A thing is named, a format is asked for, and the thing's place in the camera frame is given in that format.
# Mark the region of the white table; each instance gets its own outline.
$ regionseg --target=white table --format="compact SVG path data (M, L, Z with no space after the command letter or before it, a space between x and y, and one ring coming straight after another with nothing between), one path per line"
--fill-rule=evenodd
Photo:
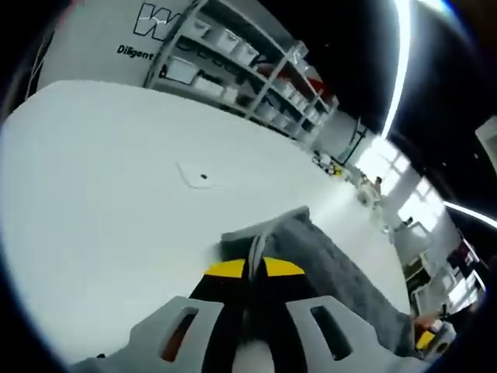
M122 347L130 328L189 295L221 233L307 205L313 221L409 312L382 222L353 186L288 139L160 92L58 82L2 132L0 219L13 284L66 362ZM206 173L192 189L177 162Z

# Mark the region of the white plastic part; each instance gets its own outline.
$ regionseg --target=white plastic part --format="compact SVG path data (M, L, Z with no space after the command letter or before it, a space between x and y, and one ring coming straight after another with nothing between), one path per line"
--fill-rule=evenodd
M304 97L297 90L292 94L292 96L290 96L290 102L295 106L297 106L303 99Z
M290 118L283 113L278 113L275 116L273 123L280 128L285 128L290 123Z
M241 64L250 65L259 55L255 48L245 41L240 41L231 52L231 56Z
M289 99L295 92L294 85L286 79L277 79L274 82L274 87L283 95L283 97L286 97L287 99Z
M212 83L201 76L197 76L193 80L193 87L212 96L220 96L224 90L222 85Z
M224 87L224 91L222 92L221 97L224 101L234 103L236 101L236 98L238 97L238 88L232 86Z
M308 107L306 110L305 110L306 114L308 115L308 119L313 123L313 124L316 124L320 118L320 115L318 113L318 111L316 110L315 107Z
M306 110L308 106L309 106L309 101L307 99L305 99L304 97L302 97L301 101L296 105L296 107L300 111Z
M210 25L201 21L200 19L193 19L185 31L185 35L192 38L202 38L207 31L209 31Z
M304 42L299 41L295 46L293 52L290 54L290 62L294 65L298 65L302 59L308 54L309 50L305 46Z
M215 27L210 30L205 36L205 39L221 51L228 54L230 54L240 42L240 38L238 36L222 26Z
M165 76L177 82L190 84L198 72L199 68L194 63L171 56L168 62L168 72Z
M259 106L257 106L257 109L255 109L255 113L269 121L273 120L276 115L279 114L278 110L276 110L268 103L261 103Z

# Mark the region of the gray fabric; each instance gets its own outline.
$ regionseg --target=gray fabric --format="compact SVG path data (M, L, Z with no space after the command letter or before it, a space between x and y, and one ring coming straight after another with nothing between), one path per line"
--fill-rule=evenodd
M242 242L223 242L223 246L240 249L244 245ZM411 317L391 305L362 270L312 224L308 211L275 227L266 240L263 255L302 268L319 295L331 295L368 321L383 347L398 356L417 356Z

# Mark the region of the logo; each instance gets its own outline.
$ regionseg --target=logo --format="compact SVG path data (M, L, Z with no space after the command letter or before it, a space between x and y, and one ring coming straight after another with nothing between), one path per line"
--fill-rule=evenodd
M173 14L171 9L144 2L134 24L133 33L141 37L151 34L152 39L164 41L172 27L171 23L180 16L181 13Z
M143 58L144 60L150 60L150 61L154 58L153 53L138 51L133 47L130 47L129 45L122 45L122 44L119 46L119 48L117 48L117 54L124 54L129 58L135 58L135 57Z

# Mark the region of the ceiling light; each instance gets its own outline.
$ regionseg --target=ceiling light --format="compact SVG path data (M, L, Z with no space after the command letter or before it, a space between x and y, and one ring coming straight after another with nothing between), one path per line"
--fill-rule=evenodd
M435 12L443 13L447 10L447 5L443 0L418 0L418 2L426 5L428 8L431 8Z
M390 109L381 132L382 138L387 138L391 125L394 123L398 105L401 102L402 90L404 89L405 75L409 60L409 48L411 46L411 10L409 0L394 0L398 15L399 26L399 52L397 64L397 77L395 78L394 93L391 98Z
M489 218L488 216L485 216L483 214L480 214L479 212L470 210L469 208L465 208L465 207L462 207L462 206L458 206L456 204L452 204L450 202L444 201L443 204L445 204L447 207L452 208L452 209L454 209L456 211L459 211L459 212L462 212L462 213L464 213L466 215L472 216L473 218L477 218L478 220L483 221L484 223L486 223L486 224L492 226L493 228L497 229L497 221Z

